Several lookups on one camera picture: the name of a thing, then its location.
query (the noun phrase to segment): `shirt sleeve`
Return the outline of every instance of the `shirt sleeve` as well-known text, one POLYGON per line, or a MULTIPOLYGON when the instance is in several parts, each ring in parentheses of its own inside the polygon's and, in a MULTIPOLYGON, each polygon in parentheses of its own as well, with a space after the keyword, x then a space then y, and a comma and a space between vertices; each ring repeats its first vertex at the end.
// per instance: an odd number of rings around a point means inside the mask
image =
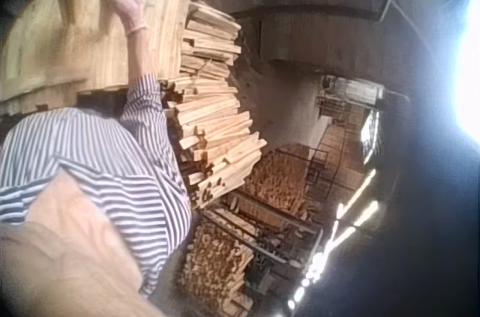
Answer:
POLYGON ((127 93, 127 103, 120 123, 138 141, 153 164, 165 196, 163 202, 170 216, 177 217, 171 236, 176 248, 189 229, 190 200, 168 139, 167 120, 161 103, 161 90, 155 75, 145 75, 127 93))

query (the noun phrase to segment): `blue and white striped shirt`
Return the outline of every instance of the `blue and white striped shirt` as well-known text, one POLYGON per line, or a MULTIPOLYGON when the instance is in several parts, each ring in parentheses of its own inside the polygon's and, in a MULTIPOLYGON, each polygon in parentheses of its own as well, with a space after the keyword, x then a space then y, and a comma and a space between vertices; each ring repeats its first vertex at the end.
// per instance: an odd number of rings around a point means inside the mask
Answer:
POLYGON ((191 223, 160 95, 147 75, 128 92, 120 123, 72 108, 24 118, 1 150, 0 221, 24 222, 63 169, 118 229, 142 273, 140 292, 150 295, 191 223))

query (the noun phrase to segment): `striped shirt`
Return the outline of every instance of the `striped shirt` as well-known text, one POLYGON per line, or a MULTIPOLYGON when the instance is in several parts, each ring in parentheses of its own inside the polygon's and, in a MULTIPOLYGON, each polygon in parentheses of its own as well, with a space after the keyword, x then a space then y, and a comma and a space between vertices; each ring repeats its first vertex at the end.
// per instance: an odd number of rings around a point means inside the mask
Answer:
POLYGON ((127 93, 120 123, 72 108, 24 118, 0 154, 0 222, 23 223, 63 169, 117 228, 139 265, 140 292, 150 295, 191 223, 160 95, 146 75, 127 93))

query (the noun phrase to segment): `hand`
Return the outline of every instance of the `hand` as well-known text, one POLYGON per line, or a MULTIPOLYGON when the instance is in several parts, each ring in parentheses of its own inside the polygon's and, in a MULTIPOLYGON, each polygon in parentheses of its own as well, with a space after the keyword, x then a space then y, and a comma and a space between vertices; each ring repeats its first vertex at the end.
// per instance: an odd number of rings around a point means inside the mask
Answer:
POLYGON ((143 19, 143 8, 145 0, 103 0, 105 1, 120 17, 121 23, 125 30, 125 34, 146 28, 143 19))

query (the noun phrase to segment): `person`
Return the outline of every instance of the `person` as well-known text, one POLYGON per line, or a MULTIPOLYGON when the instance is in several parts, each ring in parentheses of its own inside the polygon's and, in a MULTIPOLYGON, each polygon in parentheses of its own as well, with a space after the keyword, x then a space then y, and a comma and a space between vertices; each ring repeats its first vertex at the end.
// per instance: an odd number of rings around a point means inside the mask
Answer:
POLYGON ((67 292, 82 301, 148 297, 190 228, 144 1, 103 1, 127 39, 129 91, 119 121, 87 109, 41 112, 21 120, 1 150, 2 296, 23 312, 39 298, 68 309, 67 292))

